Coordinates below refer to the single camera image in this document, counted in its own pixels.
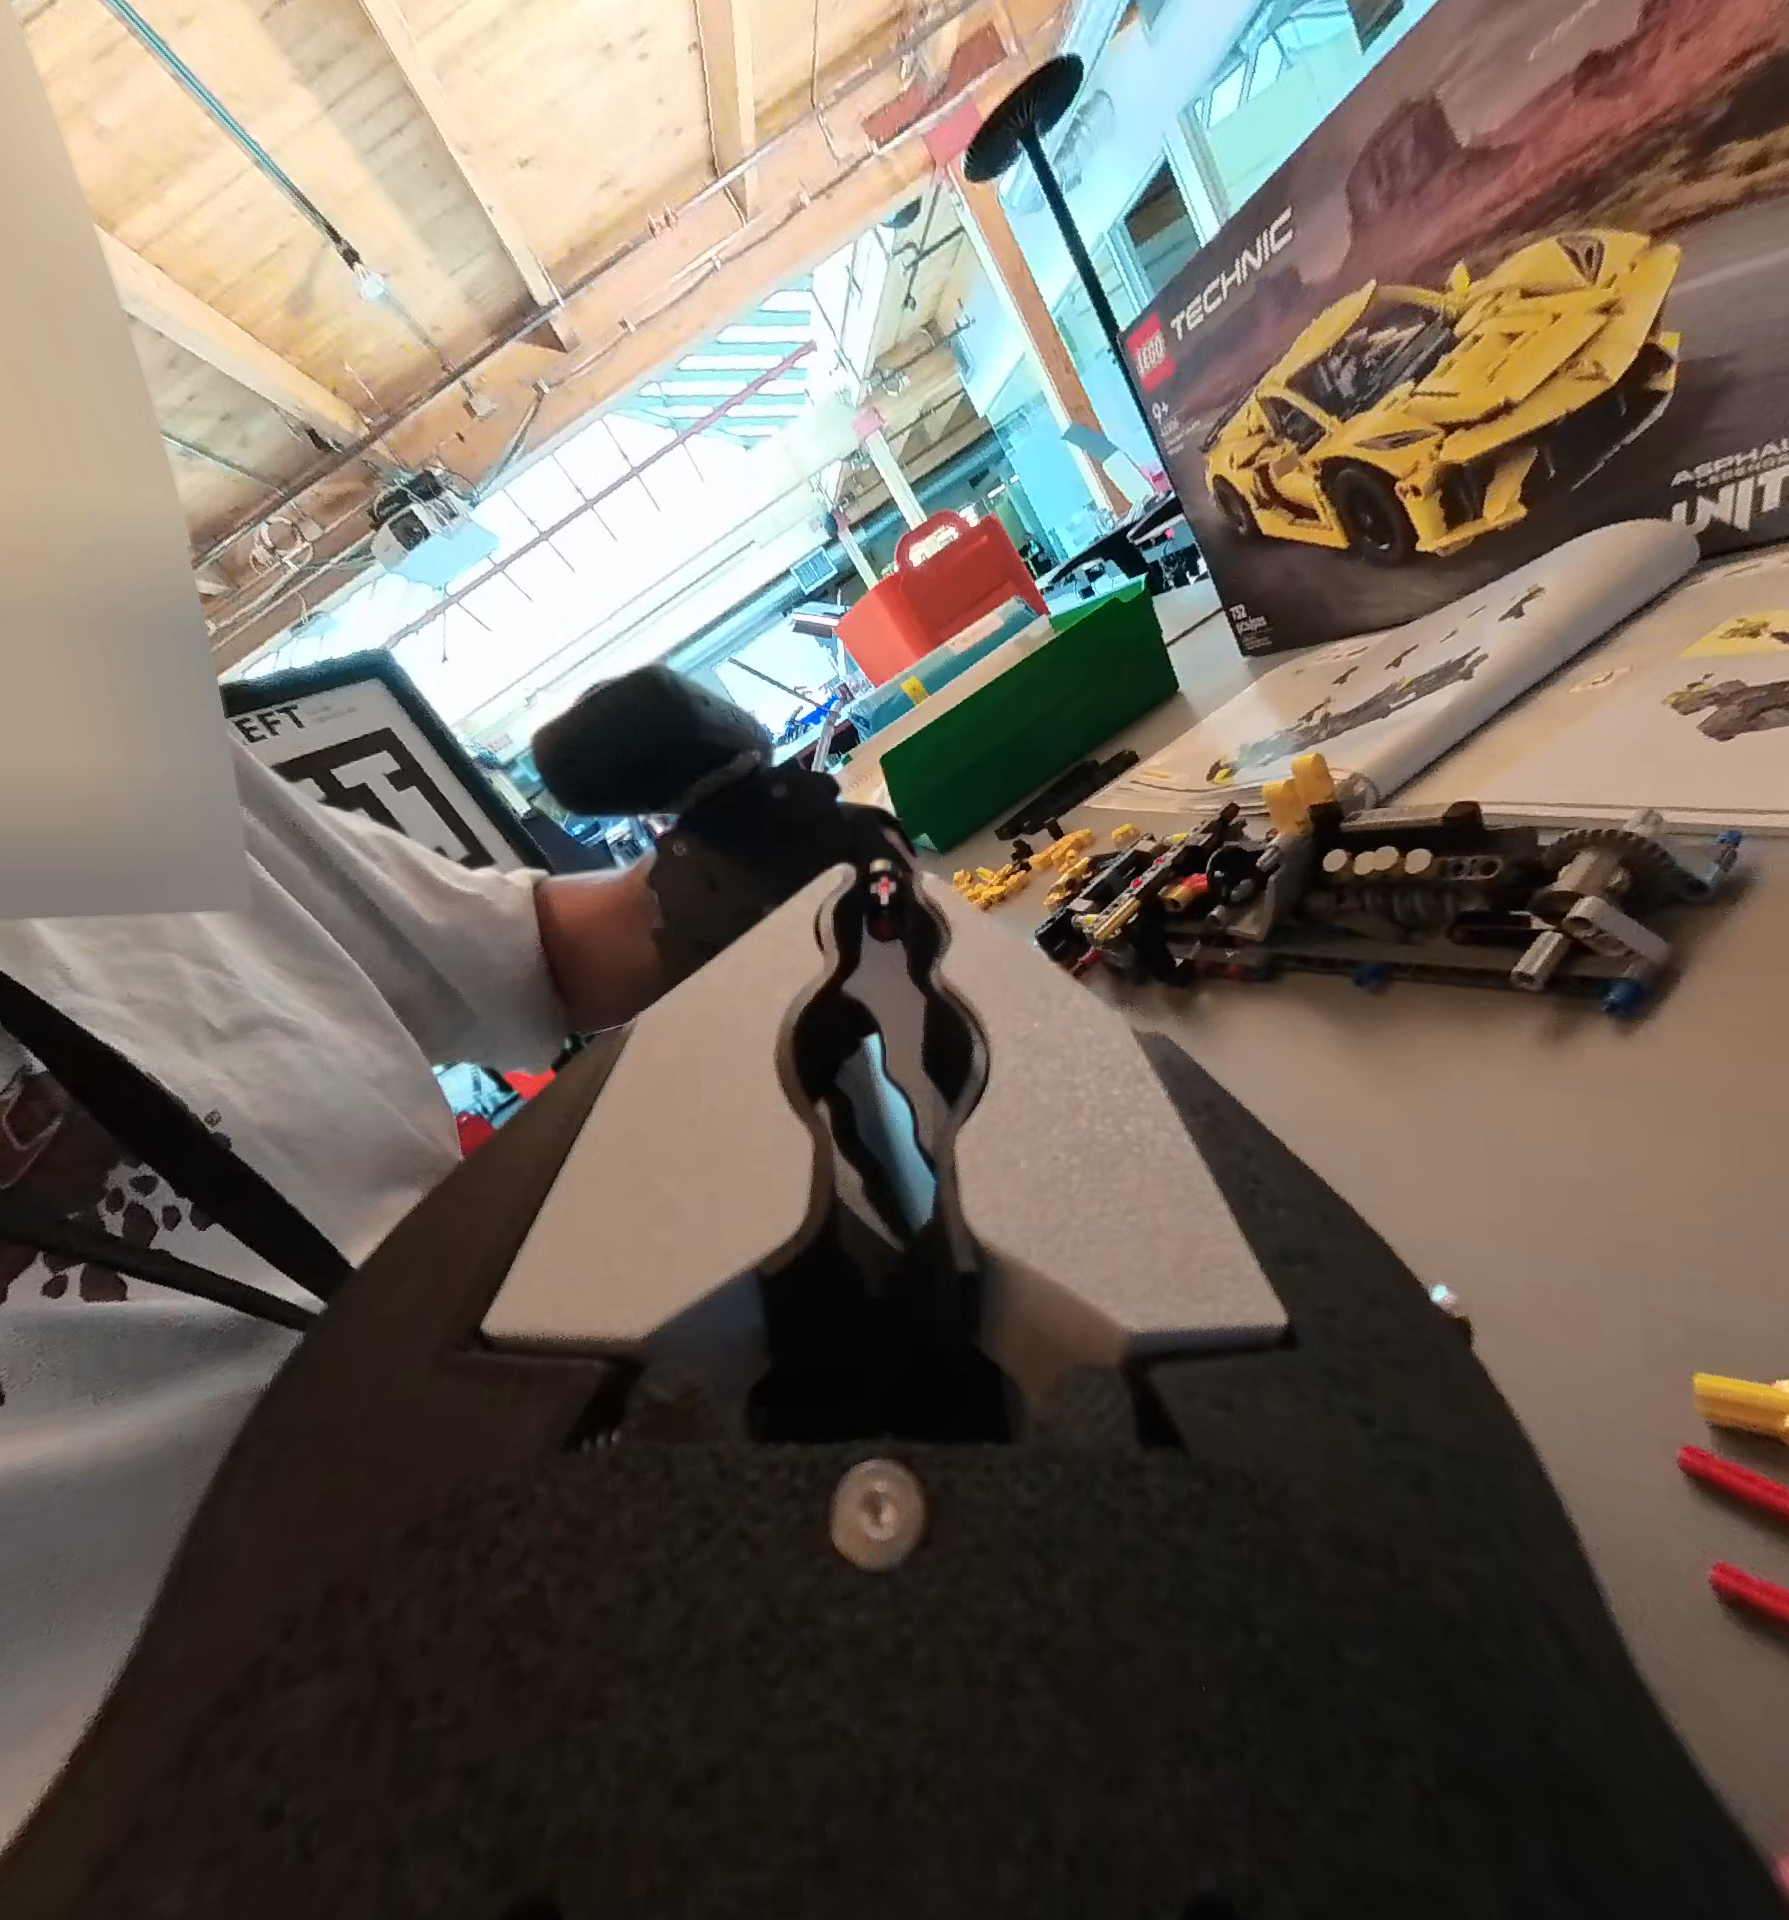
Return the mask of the open instruction booklet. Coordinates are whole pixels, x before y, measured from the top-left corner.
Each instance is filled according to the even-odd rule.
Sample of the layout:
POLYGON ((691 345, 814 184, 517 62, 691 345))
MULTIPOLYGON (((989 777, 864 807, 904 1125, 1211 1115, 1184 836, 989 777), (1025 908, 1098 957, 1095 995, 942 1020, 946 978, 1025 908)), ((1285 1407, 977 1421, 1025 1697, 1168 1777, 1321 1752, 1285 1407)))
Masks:
POLYGON ((1789 542, 1703 563, 1658 517, 1590 531, 1435 614, 1264 670, 1098 805, 1260 807, 1304 753, 1366 805, 1789 835, 1789 542))

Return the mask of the stack of black lego beams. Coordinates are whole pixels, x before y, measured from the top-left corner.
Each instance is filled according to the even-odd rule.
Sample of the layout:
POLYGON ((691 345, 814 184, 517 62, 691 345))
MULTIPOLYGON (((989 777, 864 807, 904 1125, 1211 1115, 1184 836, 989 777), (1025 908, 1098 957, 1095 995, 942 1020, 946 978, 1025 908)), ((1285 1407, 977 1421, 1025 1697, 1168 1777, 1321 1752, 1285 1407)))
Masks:
POLYGON ((1061 818, 1067 810, 1090 805, 1092 795, 1098 795, 1106 786, 1123 779, 1139 764, 1139 749, 1086 755, 1067 766, 1040 791, 1007 810, 993 831, 1004 844, 1016 844, 1033 835, 1061 835, 1061 818))

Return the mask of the yellow toy car set box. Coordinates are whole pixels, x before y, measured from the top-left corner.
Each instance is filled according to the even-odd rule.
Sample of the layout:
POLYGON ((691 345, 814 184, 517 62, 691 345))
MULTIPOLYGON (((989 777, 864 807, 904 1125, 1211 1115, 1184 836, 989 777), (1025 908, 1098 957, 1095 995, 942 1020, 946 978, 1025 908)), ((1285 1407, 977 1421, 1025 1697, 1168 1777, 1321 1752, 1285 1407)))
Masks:
POLYGON ((1789 542, 1789 4, 1430 4, 1123 345, 1244 657, 1789 542))

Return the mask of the lego car chassis model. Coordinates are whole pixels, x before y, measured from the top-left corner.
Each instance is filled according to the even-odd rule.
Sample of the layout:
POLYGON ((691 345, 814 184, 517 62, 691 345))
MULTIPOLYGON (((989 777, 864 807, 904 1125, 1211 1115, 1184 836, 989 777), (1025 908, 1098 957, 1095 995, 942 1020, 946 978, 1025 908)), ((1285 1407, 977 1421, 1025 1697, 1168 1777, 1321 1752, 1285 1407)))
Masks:
POLYGON ((1658 810, 1616 825, 1498 825, 1480 802, 1353 807, 1319 753, 1173 831, 1067 850, 1035 924, 1040 957, 1134 984, 1342 977, 1363 993, 1469 984, 1577 998, 1637 1020, 1677 977, 1674 926, 1724 895, 1737 826, 1658 810))

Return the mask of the green plastic bin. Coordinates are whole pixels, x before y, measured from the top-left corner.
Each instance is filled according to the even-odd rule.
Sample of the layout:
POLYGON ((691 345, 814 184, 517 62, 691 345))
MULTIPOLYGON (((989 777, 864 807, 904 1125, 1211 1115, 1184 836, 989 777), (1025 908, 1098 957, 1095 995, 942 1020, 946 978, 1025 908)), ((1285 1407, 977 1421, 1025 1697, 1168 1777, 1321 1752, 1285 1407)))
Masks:
POLYGON ((874 736, 884 805, 924 850, 954 850, 1176 694, 1145 582, 1109 590, 993 647, 874 736))

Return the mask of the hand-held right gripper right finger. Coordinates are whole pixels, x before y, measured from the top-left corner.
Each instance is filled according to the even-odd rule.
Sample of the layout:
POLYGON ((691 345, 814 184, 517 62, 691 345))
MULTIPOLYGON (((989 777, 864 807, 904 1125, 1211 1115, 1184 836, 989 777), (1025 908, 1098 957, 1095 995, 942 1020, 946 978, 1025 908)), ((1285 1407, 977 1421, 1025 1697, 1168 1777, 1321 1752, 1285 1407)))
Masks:
POLYGON ((1134 1028, 1025 936, 921 877, 938 982, 984 1085, 954 1125, 954 1198, 984 1262, 993 1360, 1264 1348, 1291 1317, 1134 1028))

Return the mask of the black white marker card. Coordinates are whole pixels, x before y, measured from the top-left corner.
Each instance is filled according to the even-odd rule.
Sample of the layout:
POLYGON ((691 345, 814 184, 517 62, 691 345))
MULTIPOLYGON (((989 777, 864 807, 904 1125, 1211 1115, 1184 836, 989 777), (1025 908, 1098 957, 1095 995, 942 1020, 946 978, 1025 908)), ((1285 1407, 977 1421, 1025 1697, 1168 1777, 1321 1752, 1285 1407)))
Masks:
POLYGON ((521 807, 387 649, 222 682, 220 701, 236 742, 309 800, 469 870, 548 873, 521 807))

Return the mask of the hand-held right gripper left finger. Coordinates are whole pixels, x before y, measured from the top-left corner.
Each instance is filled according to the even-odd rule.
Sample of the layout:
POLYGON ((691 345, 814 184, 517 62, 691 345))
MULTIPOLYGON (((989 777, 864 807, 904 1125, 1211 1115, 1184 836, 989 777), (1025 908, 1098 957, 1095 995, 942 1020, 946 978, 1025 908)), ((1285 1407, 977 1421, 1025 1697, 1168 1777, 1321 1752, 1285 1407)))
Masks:
POLYGON ((820 873, 630 1028, 485 1310, 494 1348, 766 1355, 762 1276, 833 1211, 833 1147, 786 1065, 833 977, 820 926, 855 877, 820 873))

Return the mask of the person's left hand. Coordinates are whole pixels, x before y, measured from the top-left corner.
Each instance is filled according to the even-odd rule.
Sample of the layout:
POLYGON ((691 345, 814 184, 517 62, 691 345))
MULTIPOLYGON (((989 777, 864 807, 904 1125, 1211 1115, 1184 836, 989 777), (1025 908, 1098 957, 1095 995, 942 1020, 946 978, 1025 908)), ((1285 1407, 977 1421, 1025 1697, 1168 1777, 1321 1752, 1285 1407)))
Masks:
POLYGON ((610 873, 539 877, 539 942, 568 1033, 622 1028, 669 993, 651 870, 643 855, 610 873))

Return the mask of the white ceiling projector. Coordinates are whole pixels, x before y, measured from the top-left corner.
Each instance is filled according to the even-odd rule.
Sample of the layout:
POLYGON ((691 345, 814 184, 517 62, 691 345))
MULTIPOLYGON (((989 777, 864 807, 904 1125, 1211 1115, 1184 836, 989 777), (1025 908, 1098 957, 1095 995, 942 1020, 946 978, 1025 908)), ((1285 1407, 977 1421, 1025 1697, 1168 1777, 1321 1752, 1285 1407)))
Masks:
POLYGON ((372 558, 387 569, 414 569, 426 577, 443 568, 460 568, 466 554, 480 535, 472 502, 449 484, 445 474, 418 467, 398 484, 381 486, 369 504, 372 558))

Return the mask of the light blue plastic bag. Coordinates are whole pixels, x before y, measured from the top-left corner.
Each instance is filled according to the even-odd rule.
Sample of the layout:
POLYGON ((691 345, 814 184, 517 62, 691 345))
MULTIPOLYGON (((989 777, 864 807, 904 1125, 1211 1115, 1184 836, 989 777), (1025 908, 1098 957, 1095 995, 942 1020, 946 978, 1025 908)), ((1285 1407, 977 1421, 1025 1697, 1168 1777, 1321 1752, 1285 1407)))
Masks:
POLYGON ((1035 611, 1033 604, 1025 604, 1025 598, 1011 595, 995 611, 981 614, 973 623, 960 629, 954 637, 935 644, 921 657, 896 663, 889 676, 860 691, 855 706, 900 706, 908 699, 908 682, 918 682, 924 691, 935 691, 977 659, 989 657, 995 647, 1020 637, 1046 641, 1051 637, 1051 630, 1053 629, 1049 611, 1035 611))

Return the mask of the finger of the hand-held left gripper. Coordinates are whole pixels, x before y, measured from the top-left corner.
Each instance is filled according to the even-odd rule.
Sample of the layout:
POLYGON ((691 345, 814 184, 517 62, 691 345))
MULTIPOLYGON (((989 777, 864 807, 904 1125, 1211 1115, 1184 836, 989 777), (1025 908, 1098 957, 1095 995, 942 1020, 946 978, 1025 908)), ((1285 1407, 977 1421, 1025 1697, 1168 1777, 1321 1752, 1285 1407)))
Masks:
POLYGON ((833 1139, 858 1189, 852 1209, 889 1247, 912 1247, 935 1211, 930 1109, 893 1068, 879 1028, 869 1028, 836 1068, 833 1139))

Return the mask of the black disc-top stand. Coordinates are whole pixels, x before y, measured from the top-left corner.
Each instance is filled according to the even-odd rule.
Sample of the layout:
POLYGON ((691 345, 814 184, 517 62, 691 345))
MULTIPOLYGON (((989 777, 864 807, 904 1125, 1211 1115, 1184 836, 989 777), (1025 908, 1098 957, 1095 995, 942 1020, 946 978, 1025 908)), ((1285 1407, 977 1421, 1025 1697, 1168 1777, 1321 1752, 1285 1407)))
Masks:
POLYGON ((1116 515, 1168 493, 1145 427, 1143 396, 1126 368, 1120 320, 1083 239, 1072 197, 1053 166, 1053 136, 1083 86, 1083 62, 1072 52, 1035 65, 977 122, 954 184, 960 212, 977 231, 977 250, 1004 306, 1011 311, 1025 351, 1049 389, 1051 415, 1092 486, 1116 515), (1007 180, 1025 172, 1040 197, 1051 228, 1046 264, 1065 264, 1067 280, 1040 282, 1023 226, 1007 199, 1007 180))

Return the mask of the pile of yellow lego pieces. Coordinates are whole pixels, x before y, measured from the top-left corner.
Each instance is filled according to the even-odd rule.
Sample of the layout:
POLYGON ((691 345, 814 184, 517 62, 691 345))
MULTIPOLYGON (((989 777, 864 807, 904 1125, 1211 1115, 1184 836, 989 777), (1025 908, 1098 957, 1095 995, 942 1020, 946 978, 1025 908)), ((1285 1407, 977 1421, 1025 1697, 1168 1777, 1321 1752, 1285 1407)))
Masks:
POLYGON ((1073 898, 1076 886, 1092 870, 1095 831, 1076 826, 1061 835, 1049 847, 1011 844, 1011 855, 1004 865, 973 865, 952 877, 952 890, 972 908, 995 908, 1023 895, 1035 880, 1049 881, 1049 906, 1073 898))

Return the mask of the scatter of red blue pins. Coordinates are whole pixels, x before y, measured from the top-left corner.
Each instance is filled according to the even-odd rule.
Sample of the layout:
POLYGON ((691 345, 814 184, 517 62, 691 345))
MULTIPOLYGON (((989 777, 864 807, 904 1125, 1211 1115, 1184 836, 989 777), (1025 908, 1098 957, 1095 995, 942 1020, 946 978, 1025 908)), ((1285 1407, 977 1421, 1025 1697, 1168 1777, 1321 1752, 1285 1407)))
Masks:
MULTIPOLYGON (((1717 1432, 1754 1435, 1789 1449, 1789 1374, 1737 1377, 1697 1373, 1694 1407, 1717 1432)), ((1766 1475, 1711 1447, 1681 1447, 1677 1468, 1697 1488, 1737 1503, 1742 1509, 1789 1529, 1789 1482, 1766 1475)), ((1711 1594, 1735 1612, 1789 1637, 1789 1587, 1735 1563, 1708 1569, 1711 1594)))

